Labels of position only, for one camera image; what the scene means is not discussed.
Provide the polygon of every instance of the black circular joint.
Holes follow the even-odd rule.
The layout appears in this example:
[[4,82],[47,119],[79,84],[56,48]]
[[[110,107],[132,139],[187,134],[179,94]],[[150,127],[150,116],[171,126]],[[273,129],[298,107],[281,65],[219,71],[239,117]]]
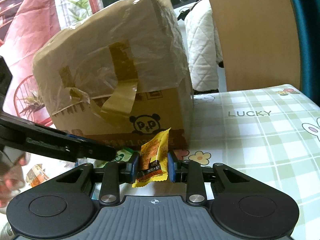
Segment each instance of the black circular joint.
[[240,238],[278,239],[292,233],[299,208],[288,195],[279,193],[219,194],[211,214],[225,231]]
[[15,234],[30,239],[57,239],[85,228],[94,212],[92,200],[85,193],[46,195],[30,190],[10,201],[7,218]]
[[67,202],[58,196],[43,196],[33,200],[30,211],[39,217],[53,217],[61,214],[67,207]]
[[263,196],[248,196],[240,200],[240,209],[253,217],[267,217],[276,211],[276,204]]

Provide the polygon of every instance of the human hand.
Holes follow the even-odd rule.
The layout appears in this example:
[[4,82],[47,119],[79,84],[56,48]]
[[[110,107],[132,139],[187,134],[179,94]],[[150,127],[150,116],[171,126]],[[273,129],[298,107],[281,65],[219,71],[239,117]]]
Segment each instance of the human hand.
[[28,157],[24,155],[18,163],[0,178],[0,208],[7,206],[8,202],[17,195],[17,191],[24,187],[22,166],[28,164]]

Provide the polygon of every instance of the yellow wrapper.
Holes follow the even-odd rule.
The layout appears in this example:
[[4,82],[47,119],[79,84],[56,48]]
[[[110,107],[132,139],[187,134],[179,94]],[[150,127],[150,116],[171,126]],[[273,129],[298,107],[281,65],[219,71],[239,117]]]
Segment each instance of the yellow wrapper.
[[169,131],[170,129],[158,133],[141,146],[139,172],[132,187],[143,187],[151,181],[167,180]]

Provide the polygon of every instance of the brown packing tape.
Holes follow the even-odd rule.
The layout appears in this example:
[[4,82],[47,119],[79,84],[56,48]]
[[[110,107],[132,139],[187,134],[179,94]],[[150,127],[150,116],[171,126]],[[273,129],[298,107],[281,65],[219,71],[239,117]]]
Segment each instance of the brown packing tape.
[[138,75],[134,66],[129,41],[116,42],[109,46],[118,85],[102,108],[89,95],[76,88],[68,66],[59,70],[65,89],[69,90],[72,103],[83,101],[93,113],[112,126],[118,126],[129,118],[137,93]]

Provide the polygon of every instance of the bunny ear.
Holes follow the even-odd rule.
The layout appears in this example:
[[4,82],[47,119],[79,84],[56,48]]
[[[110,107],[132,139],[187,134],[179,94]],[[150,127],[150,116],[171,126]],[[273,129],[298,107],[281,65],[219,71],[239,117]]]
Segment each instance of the bunny ear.
[[304,128],[304,130],[306,130],[308,133],[311,133],[313,135],[316,136],[320,136],[320,129],[319,127],[316,127],[310,123],[303,123],[302,127]]

